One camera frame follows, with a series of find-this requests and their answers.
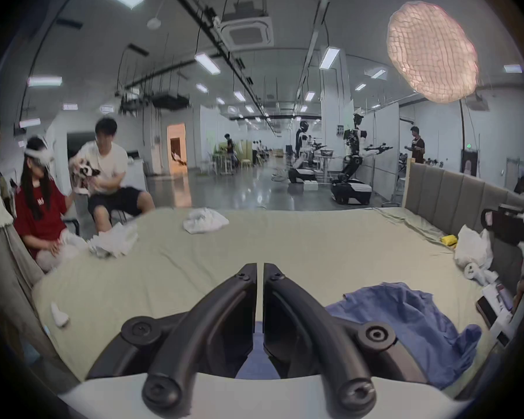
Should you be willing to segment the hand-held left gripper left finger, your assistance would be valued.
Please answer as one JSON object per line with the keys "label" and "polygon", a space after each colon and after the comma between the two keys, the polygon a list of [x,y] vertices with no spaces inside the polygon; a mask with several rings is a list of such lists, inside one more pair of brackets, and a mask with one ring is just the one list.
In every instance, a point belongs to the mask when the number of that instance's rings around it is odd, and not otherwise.
{"label": "hand-held left gripper left finger", "polygon": [[257,270],[256,263],[245,264],[189,311],[126,320],[86,380],[144,373],[147,407],[180,407],[197,373],[234,378],[253,349]]}

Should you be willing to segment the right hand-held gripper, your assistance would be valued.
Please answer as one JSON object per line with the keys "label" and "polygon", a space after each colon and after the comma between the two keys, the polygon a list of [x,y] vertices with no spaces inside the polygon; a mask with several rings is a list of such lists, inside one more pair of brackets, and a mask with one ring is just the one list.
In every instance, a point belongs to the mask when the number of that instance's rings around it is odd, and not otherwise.
{"label": "right hand-held gripper", "polygon": [[[517,246],[521,250],[520,279],[524,277],[524,212],[503,205],[497,210],[486,209],[482,213],[482,225],[487,231],[493,233],[496,239]],[[490,333],[501,346],[507,347],[516,336],[523,319],[524,296],[516,310],[513,298],[511,310],[502,309],[500,311],[495,323],[490,327]]]}

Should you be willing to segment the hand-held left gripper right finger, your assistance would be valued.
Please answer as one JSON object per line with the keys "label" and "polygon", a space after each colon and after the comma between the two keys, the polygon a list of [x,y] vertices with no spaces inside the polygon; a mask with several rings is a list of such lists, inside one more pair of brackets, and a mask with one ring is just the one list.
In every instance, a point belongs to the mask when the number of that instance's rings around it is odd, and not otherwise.
{"label": "hand-held left gripper right finger", "polygon": [[275,264],[264,263],[264,350],[280,377],[320,375],[332,407],[373,407],[372,377],[428,384],[393,328],[332,316]]}

